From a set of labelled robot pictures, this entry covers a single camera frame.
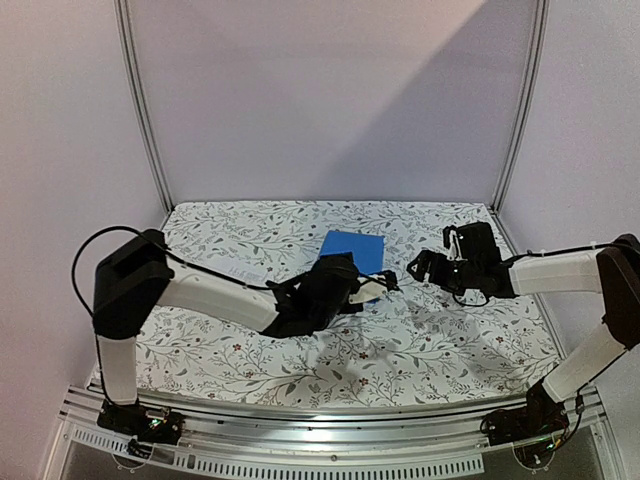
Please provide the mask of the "blue folder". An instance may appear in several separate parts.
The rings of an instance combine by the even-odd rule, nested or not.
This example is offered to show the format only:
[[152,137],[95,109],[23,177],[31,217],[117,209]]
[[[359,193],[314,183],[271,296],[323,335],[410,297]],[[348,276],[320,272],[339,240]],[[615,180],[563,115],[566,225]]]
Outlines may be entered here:
[[[375,284],[367,280],[367,276],[381,272],[383,266],[384,238],[359,233],[329,231],[325,236],[320,253],[326,255],[350,254],[359,271],[358,281],[361,284]],[[348,307],[361,307],[364,304],[348,304]]]

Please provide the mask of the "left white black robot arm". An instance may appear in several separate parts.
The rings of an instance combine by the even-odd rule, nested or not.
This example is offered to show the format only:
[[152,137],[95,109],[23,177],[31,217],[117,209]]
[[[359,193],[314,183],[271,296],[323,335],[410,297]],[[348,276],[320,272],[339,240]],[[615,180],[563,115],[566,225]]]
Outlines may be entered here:
[[157,306],[282,339],[323,331],[336,316],[359,312],[397,288],[394,272],[362,273],[351,253],[322,256],[282,282],[250,285],[179,258],[159,230],[135,232],[95,269],[92,325],[106,400],[125,407],[137,403],[136,338]]

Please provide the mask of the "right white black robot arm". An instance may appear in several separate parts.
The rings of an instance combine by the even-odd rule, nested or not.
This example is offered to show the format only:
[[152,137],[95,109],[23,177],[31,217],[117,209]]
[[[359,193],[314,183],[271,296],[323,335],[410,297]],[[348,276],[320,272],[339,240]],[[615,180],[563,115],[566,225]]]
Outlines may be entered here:
[[548,253],[502,257],[486,224],[448,227],[445,253],[422,250],[407,266],[418,282],[453,296],[469,290],[486,299],[591,292],[601,295],[600,324],[558,366],[532,386],[526,397],[530,418],[549,416],[564,401],[639,344],[639,241],[625,234],[610,243]]

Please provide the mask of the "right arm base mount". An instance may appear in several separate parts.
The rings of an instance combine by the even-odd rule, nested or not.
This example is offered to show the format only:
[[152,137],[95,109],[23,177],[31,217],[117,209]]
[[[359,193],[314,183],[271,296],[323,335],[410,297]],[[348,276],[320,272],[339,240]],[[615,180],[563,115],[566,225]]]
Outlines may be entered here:
[[571,426],[563,403],[527,400],[516,409],[498,409],[487,414],[479,430],[491,446],[512,444],[517,463],[532,472],[547,469],[555,454],[566,445],[580,426],[585,410],[583,396],[575,399],[575,425]]

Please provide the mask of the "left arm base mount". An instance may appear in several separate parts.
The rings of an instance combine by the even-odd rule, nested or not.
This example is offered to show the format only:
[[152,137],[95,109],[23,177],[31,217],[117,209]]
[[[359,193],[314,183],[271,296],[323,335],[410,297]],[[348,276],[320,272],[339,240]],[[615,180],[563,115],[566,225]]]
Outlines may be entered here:
[[105,430],[129,436],[127,454],[149,459],[155,445],[178,445],[185,420],[183,414],[168,407],[152,409],[139,402],[117,405],[105,400],[97,418],[97,425]]

